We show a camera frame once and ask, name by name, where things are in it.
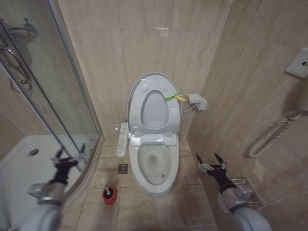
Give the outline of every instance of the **red toilet brush holder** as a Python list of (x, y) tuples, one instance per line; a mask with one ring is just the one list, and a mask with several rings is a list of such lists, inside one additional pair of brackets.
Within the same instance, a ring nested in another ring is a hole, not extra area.
[(117, 198), (116, 188), (112, 186), (106, 186), (106, 188), (102, 192), (103, 200), (106, 205), (112, 205)]

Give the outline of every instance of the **robotic hand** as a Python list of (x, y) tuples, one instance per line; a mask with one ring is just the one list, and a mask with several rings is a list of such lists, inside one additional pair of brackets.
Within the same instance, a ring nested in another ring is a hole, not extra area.
[(226, 176), (227, 163), (215, 153), (220, 165), (207, 165), (197, 154), (198, 168), (215, 178), (219, 185), (218, 203), (225, 213), (232, 215), (235, 231), (271, 231), (269, 223), (258, 212), (248, 208), (243, 191)]
[(39, 207), (33, 209), (21, 223), (19, 231), (56, 231), (61, 223), (61, 208), (64, 202), (64, 188), (69, 170), (83, 158), (85, 144), (78, 157), (61, 158), (63, 149), (52, 158), (57, 171), (48, 183), (33, 184), (28, 193), (38, 199)]

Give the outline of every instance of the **white cable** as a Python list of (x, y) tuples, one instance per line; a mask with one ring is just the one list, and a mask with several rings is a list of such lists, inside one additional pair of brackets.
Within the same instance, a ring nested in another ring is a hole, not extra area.
[(183, 113), (183, 112), (186, 112), (186, 111), (189, 111), (189, 110), (191, 110), (191, 109), (195, 108), (196, 106), (197, 106), (197, 104), (195, 103), (193, 107), (188, 108), (188, 109), (186, 109), (186, 110), (182, 111), (182, 113)]
[(285, 116), (273, 126), (265, 135), (263, 135), (249, 150), (251, 157), (261, 156), (267, 149), (269, 149), (284, 133), (287, 131), (302, 114), (298, 114), (294, 118), (288, 120)]

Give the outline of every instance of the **yellow cable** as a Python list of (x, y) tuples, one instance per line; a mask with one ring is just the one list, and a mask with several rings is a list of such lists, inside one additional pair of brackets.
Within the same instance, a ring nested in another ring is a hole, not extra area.
[(183, 96), (183, 95), (176, 95), (175, 98), (177, 98), (177, 99), (180, 100), (180, 101), (187, 102), (187, 101), (189, 100), (189, 94), (184, 94), (184, 95), (187, 97), (187, 99), (181, 97), (181, 96)]

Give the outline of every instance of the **toilet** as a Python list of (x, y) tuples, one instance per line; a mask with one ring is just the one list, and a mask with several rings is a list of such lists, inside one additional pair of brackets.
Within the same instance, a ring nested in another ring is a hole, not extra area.
[(181, 102), (165, 100), (175, 94), (172, 80), (160, 73), (142, 76), (129, 94), (129, 160), (138, 186), (149, 196), (166, 195), (176, 182)]

